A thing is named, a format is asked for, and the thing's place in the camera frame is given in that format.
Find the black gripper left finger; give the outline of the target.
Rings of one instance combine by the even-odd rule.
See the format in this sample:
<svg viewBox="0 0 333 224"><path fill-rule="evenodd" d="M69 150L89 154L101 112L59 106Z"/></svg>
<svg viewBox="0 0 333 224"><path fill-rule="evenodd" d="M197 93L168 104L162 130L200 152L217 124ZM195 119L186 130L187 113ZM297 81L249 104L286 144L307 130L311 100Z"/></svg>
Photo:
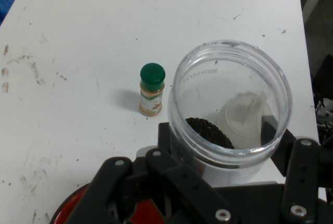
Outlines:
<svg viewBox="0 0 333 224"><path fill-rule="evenodd" d="M134 161L106 160L67 223L236 223L237 213L218 192L171 156L168 123L158 146Z"/></svg>

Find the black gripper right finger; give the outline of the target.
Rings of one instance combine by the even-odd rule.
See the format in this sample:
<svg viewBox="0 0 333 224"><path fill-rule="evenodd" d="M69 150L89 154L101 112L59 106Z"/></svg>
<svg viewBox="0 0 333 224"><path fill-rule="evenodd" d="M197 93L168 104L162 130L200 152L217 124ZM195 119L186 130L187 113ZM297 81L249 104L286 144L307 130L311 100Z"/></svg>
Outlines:
<svg viewBox="0 0 333 224"><path fill-rule="evenodd" d="M318 197L318 188L332 187L332 150L286 130L271 156L285 177L280 201L262 208L261 223L332 223L332 205Z"/></svg>

